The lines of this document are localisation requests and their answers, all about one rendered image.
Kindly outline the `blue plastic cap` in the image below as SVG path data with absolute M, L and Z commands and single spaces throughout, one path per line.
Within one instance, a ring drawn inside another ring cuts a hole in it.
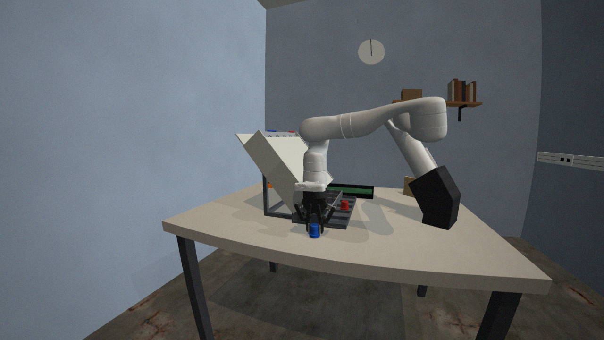
M 310 225 L 310 233 L 309 233 L 311 238 L 319 238 L 319 224 L 317 223 L 312 223 Z

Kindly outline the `open wooden crate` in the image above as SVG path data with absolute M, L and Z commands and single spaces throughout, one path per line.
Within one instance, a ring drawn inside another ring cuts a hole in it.
M 412 196 L 412 197 L 414 197 L 414 195 L 413 195 L 413 193 L 412 193 L 412 191 L 411 191 L 411 189 L 410 189 L 410 187 L 409 187 L 409 185 L 408 185 L 408 184 L 409 184 L 410 182 L 412 182 L 413 180 L 416 180 L 416 178 L 414 178 L 414 177 L 408 177 L 408 176 L 405 176 L 405 182 L 404 182 L 404 188 L 403 188 L 403 195 L 406 195 L 406 196 Z M 415 197 L 414 197 L 414 198 L 415 198 Z

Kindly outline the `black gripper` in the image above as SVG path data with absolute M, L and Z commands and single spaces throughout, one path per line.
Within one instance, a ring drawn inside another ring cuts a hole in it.
M 310 200 L 309 200 L 310 199 Z M 322 199 L 322 200 L 321 200 Z M 305 215 L 303 207 L 307 210 Z M 329 214 L 324 218 L 324 210 L 328 207 Z M 302 202 L 295 204 L 296 212 L 300 220 L 306 222 L 306 231 L 310 233 L 311 215 L 317 214 L 319 219 L 319 235 L 323 234 L 324 224 L 328 224 L 331 216 L 334 214 L 336 206 L 329 204 L 327 200 L 327 188 L 324 192 L 303 192 Z

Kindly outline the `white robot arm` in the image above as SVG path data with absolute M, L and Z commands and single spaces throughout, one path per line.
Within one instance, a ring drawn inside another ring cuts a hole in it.
M 294 191 L 325 191 L 330 139 L 364 137 L 383 124 L 416 179 L 438 167 L 421 142 L 433 143 L 446 137 L 446 101 L 441 97 L 423 97 L 370 110 L 305 119 L 299 126 L 299 134 L 309 142 L 309 147 L 303 157 L 303 182 L 295 183 Z

